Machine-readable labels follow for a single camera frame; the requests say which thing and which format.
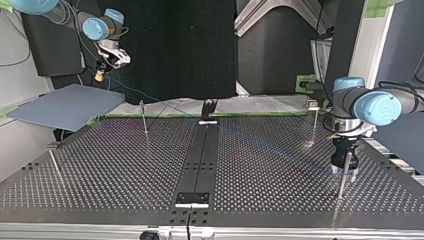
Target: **robotic arm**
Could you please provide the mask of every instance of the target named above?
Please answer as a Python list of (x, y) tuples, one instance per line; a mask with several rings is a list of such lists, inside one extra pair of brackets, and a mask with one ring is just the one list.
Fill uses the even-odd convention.
[(65, 0), (10, 0), (12, 7), (29, 15), (41, 15), (53, 23), (76, 28), (95, 43), (102, 57), (97, 62), (96, 80), (104, 80), (104, 74), (131, 62), (125, 50), (119, 48), (119, 39), (128, 32), (123, 27), (124, 15), (114, 9), (106, 9), (104, 16), (96, 17), (74, 9)]
[(348, 170), (355, 176), (359, 166), (355, 150), (361, 136), (369, 137), (377, 126), (389, 125), (400, 115), (423, 111), (423, 96), (423, 89), (406, 83), (369, 90), (362, 78), (337, 79), (333, 90), (333, 173), (346, 169), (349, 155)]

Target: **perforated metal table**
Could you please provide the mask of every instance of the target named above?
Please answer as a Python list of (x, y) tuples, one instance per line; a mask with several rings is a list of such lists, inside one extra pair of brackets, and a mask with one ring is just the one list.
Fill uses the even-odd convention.
[[(46, 154), (0, 183), (0, 233), (8, 223), (424, 230), (424, 187), (365, 142), (337, 201), (334, 148), (313, 116), (197, 122), (147, 119), (147, 135), (139, 118), (83, 129), (56, 153), (59, 172)], [(208, 193), (209, 208), (176, 208), (191, 192)]]

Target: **black bracket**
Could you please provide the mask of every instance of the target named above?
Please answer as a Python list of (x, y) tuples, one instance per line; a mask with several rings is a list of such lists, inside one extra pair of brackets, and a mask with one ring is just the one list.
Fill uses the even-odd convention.
[(209, 208), (209, 193), (179, 193), (176, 208)]
[(202, 121), (205, 121), (205, 122), (215, 121), (215, 119), (210, 117), (210, 115), (215, 112), (217, 105), (218, 105), (218, 99), (215, 101), (208, 99), (203, 102)]

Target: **white wall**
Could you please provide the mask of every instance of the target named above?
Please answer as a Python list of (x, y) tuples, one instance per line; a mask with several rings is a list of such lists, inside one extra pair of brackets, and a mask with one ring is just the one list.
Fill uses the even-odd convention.
[[(3, 11), (24, 33), (18, 16)], [(32, 56), (10, 67), (28, 54), (28, 42), (0, 14), (0, 109), (36, 98), (50, 91), (46, 78), (38, 77)], [(0, 118), (0, 181), (40, 156), (54, 141), (52, 129)]]
[(363, 18), (350, 66), (349, 76), (363, 77), (367, 88), (374, 88), (387, 37), (393, 6), (381, 18)]

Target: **black curtain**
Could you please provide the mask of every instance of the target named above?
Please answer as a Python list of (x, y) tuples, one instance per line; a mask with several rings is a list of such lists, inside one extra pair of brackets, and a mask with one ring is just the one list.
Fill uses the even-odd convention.
[[(121, 11), (130, 28), (121, 45), (132, 63), (114, 74), (120, 81), (160, 100), (235, 95), (235, 0), (97, 2), (102, 11)], [(139, 93), (124, 92), (132, 104), (141, 99), (152, 102)]]

